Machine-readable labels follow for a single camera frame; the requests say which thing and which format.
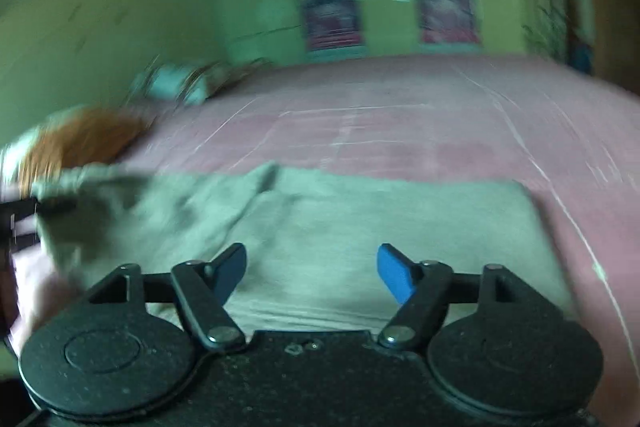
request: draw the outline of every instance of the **bed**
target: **bed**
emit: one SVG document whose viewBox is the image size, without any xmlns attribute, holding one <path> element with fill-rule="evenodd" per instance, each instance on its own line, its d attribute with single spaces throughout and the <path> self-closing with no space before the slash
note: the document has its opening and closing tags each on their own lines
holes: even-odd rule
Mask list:
<svg viewBox="0 0 640 427">
<path fill-rule="evenodd" d="M 541 59 L 410 56 L 271 70 L 203 106 L 140 109 L 157 120 L 123 158 L 132 169 L 236 174 L 275 160 L 422 182 L 523 183 L 606 356 L 592 409 L 610 426 L 640 419 L 633 95 Z M 35 259 L 18 259 L 18 279 Z"/>
</svg>

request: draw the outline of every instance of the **black circular pad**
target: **black circular pad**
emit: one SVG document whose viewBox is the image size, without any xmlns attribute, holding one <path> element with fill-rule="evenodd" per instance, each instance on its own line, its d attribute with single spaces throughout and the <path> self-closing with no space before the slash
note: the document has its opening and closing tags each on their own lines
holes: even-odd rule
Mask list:
<svg viewBox="0 0 640 427">
<path fill-rule="evenodd" d="M 428 347 L 431 372 L 455 398 L 512 418 L 584 407 L 602 372 L 602 353 L 571 322 L 498 321 L 472 315 L 440 330 Z"/>
<path fill-rule="evenodd" d="M 148 410 L 193 368 L 182 330 L 123 305 L 70 309 L 36 331 L 24 346 L 20 373 L 32 396 L 75 418 Z"/>
</svg>

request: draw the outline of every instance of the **black lever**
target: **black lever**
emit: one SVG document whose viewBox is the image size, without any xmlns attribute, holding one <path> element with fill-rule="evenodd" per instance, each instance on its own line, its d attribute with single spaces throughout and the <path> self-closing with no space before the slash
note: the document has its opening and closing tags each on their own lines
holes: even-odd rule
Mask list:
<svg viewBox="0 0 640 427">
<path fill-rule="evenodd" d="M 586 407 L 603 368 L 600 347 L 584 328 L 497 264 L 482 271 L 476 313 L 442 328 L 426 356 L 449 394 L 510 419 Z"/>
<path fill-rule="evenodd" d="M 210 263 L 188 261 L 171 270 L 178 313 L 190 334 L 209 351 L 229 352 L 246 339 L 222 307 L 246 271 L 246 250 L 231 245 Z"/>
<path fill-rule="evenodd" d="M 422 279 L 415 292 L 383 328 L 382 346 L 400 351 L 425 346 L 442 327 L 447 315 L 447 296 L 453 278 L 450 266 L 434 263 L 420 267 Z"/>
</svg>

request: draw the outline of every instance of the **pillow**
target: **pillow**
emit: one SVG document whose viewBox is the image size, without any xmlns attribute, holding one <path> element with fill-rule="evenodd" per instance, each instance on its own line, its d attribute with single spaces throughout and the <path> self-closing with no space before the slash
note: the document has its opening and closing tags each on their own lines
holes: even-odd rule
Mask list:
<svg viewBox="0 0 640 427">
<path fill-rule="evenodd" d="M 18 181 L 20 163 L 33 147 L 38 139 L 38 134 L 43 127 L 57 126 L 64 123 L 70 117 L 84 108 L 83 105 L 56 112 L 47 117 L 43 124 L 31 128 L 14 143 L 9 144 L 0 151 L 0 184 L 11 185 Z"/>
<path fill-rule="evenodd" d="M 147 128 L 141 118 L 101 108 L 84 108 L 63 124 L 44 127 L 20 163 L 20 194 L 28 196 L 36 179 L 56 178 L 63 169 L 110 163 Z"/>
<path fill-rule="evenodd" d="M 175 100 L 186 105 L 202 104 L 219 90 L 233 86 L 257 71 L 271 66 L 264 58 L 231 67 L 223 62 L 197 66 L 165 64 L 151 67 L 133 83 L 130 96 Z"/>
</svg>

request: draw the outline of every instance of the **blue lever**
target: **blue lever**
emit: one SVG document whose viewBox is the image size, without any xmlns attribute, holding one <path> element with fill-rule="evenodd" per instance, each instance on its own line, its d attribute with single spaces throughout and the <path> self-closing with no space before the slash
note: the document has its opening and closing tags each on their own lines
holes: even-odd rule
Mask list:
<svg viewBox="0 0 640 427">
<path fill-rule="evenodd" d="M 397 248 L 385 244 L 378 249 L 378 275 L 402 305 L 414 294 L 422 270 Z"/>
<path fill-rule="evenodd" d="M 213 277 L 211 289 L 221 306 L 226 303 L 244 277 L 246 264 L 246 248 L 241 243 L 236 243 L 223 251 L 209 264 L 209 267 L 205 268 L 205 275 L 209 275 L 207 271 L 210 270 L 210 277 Z"/>
</svg>

